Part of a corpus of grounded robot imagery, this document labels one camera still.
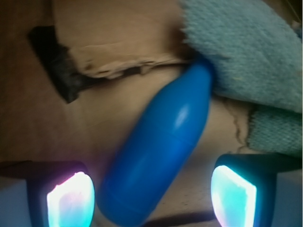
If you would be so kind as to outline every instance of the blue light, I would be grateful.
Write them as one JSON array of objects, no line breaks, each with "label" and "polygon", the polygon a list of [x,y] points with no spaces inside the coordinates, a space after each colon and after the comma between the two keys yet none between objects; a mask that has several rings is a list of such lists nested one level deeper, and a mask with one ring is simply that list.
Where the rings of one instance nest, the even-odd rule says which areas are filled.
[{"label": "blue light", "polygon": [[211,182],[214,213],[223,227],[252,227],[257,188],[227,166],[214,169]]},{"label": "blue light", "polygon": [[89,227],[95,206],[91,178],[83,172],[57,185],[47,194],[49,227]]}]

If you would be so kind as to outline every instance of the bottle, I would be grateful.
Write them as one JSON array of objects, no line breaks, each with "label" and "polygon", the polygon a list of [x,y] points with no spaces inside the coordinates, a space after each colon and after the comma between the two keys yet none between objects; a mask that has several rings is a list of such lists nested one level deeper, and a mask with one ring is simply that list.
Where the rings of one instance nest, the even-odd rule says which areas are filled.
[{"label": "bottle", "polygon": [[212,80],[200,56],[151,100],[97,191],[109,220],[139,226],[156,208],[202,134]]}]

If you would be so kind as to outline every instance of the towel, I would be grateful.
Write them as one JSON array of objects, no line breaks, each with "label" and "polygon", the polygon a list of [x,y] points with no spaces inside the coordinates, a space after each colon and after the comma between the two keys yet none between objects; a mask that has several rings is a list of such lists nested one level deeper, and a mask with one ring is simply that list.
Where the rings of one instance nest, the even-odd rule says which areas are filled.
[{"label": "towel", "polygon": [[302,42],[261,0],[184,0],[186,42],[215,66],[214,92],[261,105],[247,145],[302,157]]}]

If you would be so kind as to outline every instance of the brown cardboard surface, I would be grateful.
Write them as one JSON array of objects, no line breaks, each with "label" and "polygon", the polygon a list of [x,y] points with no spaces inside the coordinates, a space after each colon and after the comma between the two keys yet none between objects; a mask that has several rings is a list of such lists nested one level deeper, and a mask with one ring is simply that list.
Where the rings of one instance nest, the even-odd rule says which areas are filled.
[{"label": "brown cardboard surface", "polygon": [[115,78],[132,67],[185,63],[178,0],[54,0],[59,42],[79,72]]}]

